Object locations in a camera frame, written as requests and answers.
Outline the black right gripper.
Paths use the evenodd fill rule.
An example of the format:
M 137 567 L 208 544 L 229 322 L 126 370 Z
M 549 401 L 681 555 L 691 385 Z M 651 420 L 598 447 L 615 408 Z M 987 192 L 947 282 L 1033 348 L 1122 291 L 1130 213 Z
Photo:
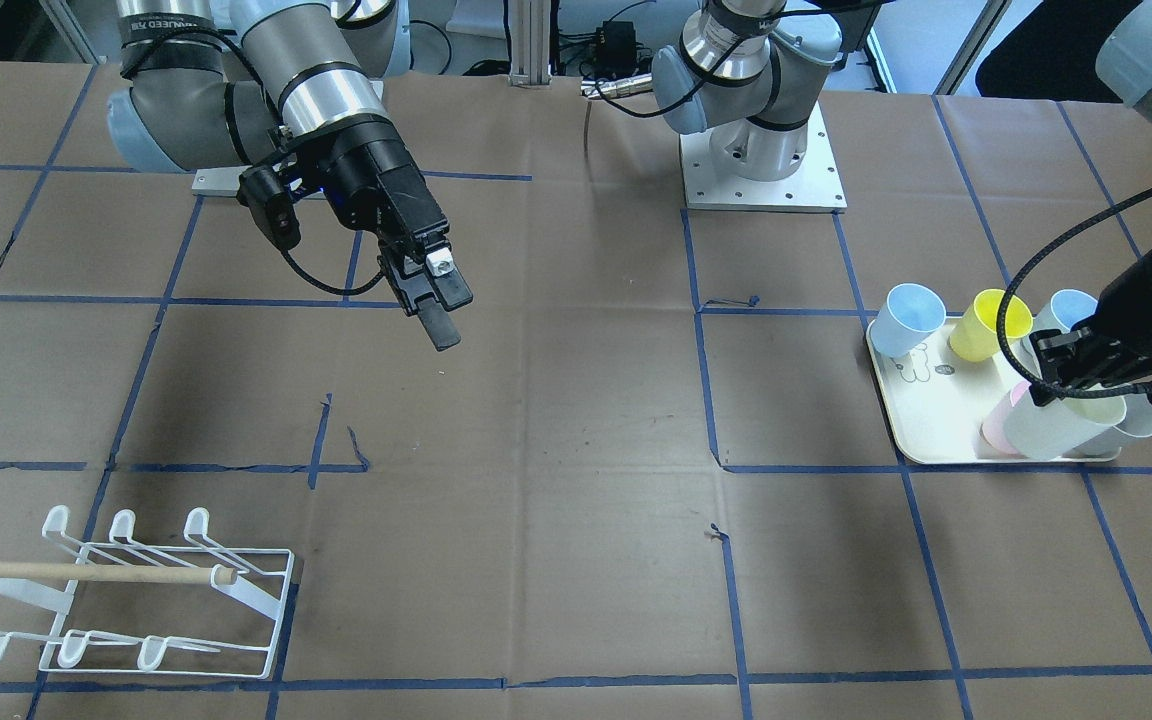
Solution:
M 381 272 L 404 314 L 435 351 L 461 342 L 452 311 L 473 301 L 447 238 L 450 223 L 388 118 L 353 115 L 291 138 L 301 177 L 323 191 L 340 223 L 374 234 Z

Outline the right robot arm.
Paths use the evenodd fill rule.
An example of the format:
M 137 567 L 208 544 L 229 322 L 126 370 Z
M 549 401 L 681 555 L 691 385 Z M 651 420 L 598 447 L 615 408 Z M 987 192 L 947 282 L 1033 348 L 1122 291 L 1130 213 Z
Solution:
M 111 141 L 134 169 L 237 167 L 238 204 L 291 260 L 294 205 L 320 194 L 378 237 L 379 281 L 438 350 L 470 304 L 449 222 L 372 81 L 401 45 L 397 1 L 119 1 Z

